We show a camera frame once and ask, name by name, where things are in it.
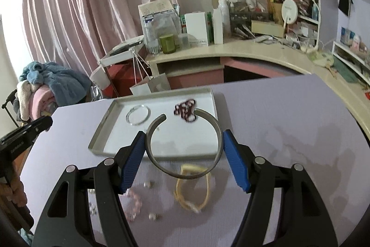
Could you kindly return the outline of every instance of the blue plush blanket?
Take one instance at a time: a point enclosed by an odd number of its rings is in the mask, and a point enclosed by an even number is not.
[[[31,84],[48,85],[59,107],[81,101],[91,85],[87,75],[59,66],[55,62],[42,64],[34,61],[30,63],[19,77],[19,81],[24,80],[28,80]]]

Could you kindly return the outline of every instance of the yellow bracelet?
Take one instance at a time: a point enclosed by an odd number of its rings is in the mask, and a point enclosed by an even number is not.
[[[207,169],[204,168],[204,167],[196,166],[196,165],[193,165],[193,164],[183,164],[181,166],[181,175],[186,175],[187,173],[190,173],[190,174],[202,173],[205,170],[207,170]],[[193,211],[193,212],[199,214],[201,212],[201,210],[207,205],[208,200],[210,199],[210,173],[206,174],[205,177],[206,177],[206,181],[207,181],[207,194],[206,194],[206,197],[205,197],[203,203],[199,206],[196,206],[192,202],[186,201],[184,199],[184,196],[181,193],[181,184],[183,183],[184,180],[182,180],[182,179],[177,180],[176,190],[173,194],[175,196],[175,200],[177,202],[179,202],[180,205],[184,209],[190,210],[190,211]]]

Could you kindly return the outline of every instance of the human hand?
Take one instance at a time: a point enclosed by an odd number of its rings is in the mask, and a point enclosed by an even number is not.
[[[17,173],[13,177],[10,186],[8,186],[7,184],[0,183],[0,196],[7,197],[9,201],[12,201],[14,204],[17,204],[18,207],[26,206],[27,196],[25,194],[25,188]]]

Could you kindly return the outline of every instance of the purple tabletop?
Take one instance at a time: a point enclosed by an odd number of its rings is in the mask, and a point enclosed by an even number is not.
[[[343,242],[370,203],[370,149],[341,99],[315,75],[219,84],[212,89],[223,130],[231,129],[239,143],[274,165],[305,167],[327,206],[339,243]],[[35,219],[33,230],[64,169],[70,164],[88,168],[104,159],[92,154],[88,145],[111,102],[58,108],[50,131],[40,134],[21,175]],[[144,188],[146,181],[154,182],[153,188]],[[187,186],[200,200],[206,191],[203,181]],[[130,224],[138,246],[231,246],[249,195],[236,185],[227,160],[223,157],[212,171],[210,202],[200,214],[184,210],[174,200],[175,184],[174,178],[142,162],[133,190],[143,205]],[[95,203],[93,194],[89,199]],[[121,200],[126,206],[127,199]],[[279,204],[276,189],[265,243],[274,238]],[[150,221],[149,213],[161,219]],[[99,214],[91,220],[97,241],[104,244]]]

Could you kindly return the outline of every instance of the blue gripper pad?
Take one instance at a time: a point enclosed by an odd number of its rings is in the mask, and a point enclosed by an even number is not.
[[[243,163],[233,139],[226,131],[223,132],[223,144],[226,158],[228,159],[236,183],[244,192],[249,191],[250,182],[248,180],[248,168]]]
[[[133,185],[136,173],[138,172],[144,153],[145,153],[145,135],[143,134],[138,139],[137,143],[134,145],[134,148],[127,159],[125,167],[123,168],[120,186],[121,193],[125,193],[126,190]]]

